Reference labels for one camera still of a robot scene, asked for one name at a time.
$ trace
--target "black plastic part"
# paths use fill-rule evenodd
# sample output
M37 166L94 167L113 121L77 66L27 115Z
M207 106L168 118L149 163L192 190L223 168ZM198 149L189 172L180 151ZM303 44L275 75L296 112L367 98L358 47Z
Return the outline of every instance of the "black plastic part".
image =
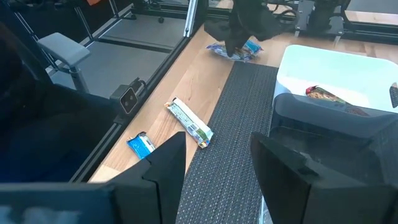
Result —
M310 0L300 1L298 4L298 14L297 23L295 25L296 31L309 32L311 34L330 34L333 36L343 35L344 27L343 20L341 16L328 17L326 15L325 24L321 24L319 17L325 17L324 15L317 15L317 13L322 14L323 12L314 11L315 2ZM340 13L340 7L336 7L334 11Z

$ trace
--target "white plastic container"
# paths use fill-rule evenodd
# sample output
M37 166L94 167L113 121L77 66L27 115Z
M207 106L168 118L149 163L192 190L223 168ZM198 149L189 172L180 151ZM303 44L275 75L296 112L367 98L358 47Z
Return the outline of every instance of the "white plastic container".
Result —
M291 45L280 64L274 98L305 96L305 89L319 85L352 105L398 113L389 92L396 82L398 65L391 61Z

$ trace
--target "wooden table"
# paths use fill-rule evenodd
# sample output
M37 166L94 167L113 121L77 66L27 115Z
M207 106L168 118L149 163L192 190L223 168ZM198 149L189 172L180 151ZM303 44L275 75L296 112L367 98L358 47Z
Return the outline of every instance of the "wooden table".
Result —
M224 0L219 5L226 8L231 6L229 0ZM398 25L398 15L370 12L347 12L347 15L352 21ZM185 102L203 122L209 121L233 66L233 62L205 49L214 42L216 40L201 27L120 136L90 182L107 181L139 161L126 144L129 137L146 131L154 144L159 146L177 131L184 131L180 123L164 107L164 103L174 97L179 97ZM333 42L328 40L295 38L292 34L282 34L259 44L264 51L253 63L273 67L279 67L285 48L292 44L384 58L398 63L398 46L395 45L340 40L338 45L334 46ZM197 148L196 142L187 134L186 170Z

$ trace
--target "blue candy wrapper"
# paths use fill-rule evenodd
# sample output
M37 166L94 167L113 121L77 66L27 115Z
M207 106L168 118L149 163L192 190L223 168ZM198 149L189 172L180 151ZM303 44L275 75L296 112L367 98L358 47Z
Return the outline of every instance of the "blue candy wrapper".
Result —
M155 146L145 132L139 133L135 138L129 139L127 145L137 154L139 159L145 158L155 150Z
M230 60L237 60L242 62L248 62L250 60L253 60L257 56L257 54L260 51L262 51L261 46L254 43L251 40L248 40L242 49L236 49L232 57L229 57L227 55L224 44L219 44L219 43L211 44L207 46L206 49L213 50L216 54L221 55Z

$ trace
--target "gray textured mat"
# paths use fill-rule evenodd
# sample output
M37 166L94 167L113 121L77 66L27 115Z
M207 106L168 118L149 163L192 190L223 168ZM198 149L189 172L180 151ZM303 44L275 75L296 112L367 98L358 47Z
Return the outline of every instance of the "gray textured mat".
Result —
M236 62L185 177L176 223L256 223L261 192L249 137L268 130L277 68Z

